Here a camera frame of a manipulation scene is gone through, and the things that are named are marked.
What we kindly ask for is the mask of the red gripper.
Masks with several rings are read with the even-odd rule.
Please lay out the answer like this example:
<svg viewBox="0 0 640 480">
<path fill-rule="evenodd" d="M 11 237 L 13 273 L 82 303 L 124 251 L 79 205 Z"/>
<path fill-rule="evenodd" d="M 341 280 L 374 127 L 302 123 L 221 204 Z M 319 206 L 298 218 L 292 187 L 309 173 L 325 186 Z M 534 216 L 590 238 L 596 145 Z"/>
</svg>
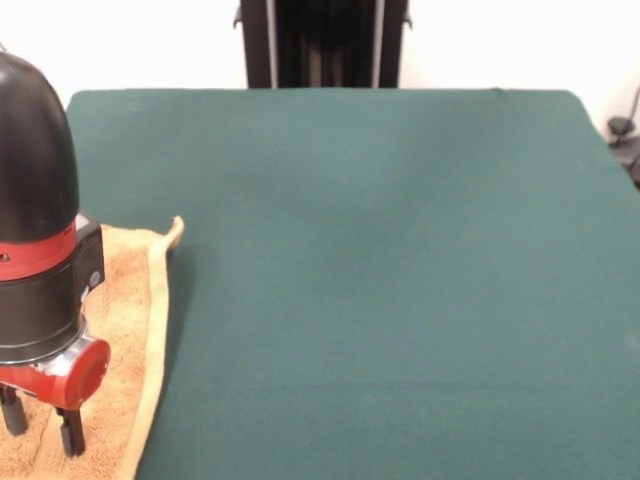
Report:
<svg viewBox="0 0 640 480">
<path fill-rule="evenodd" d="M 80 408 L 100 387 L 110 356 L 106 341 L 81 338 L 47 361 L 2 367 L 1 410 L 8 432 L 20 436 L 28 428 L 16 388 L 55 406 L 62 421 L 60 432 L 65 455 L 81 456 L 86 445 Z"/>
</svg>

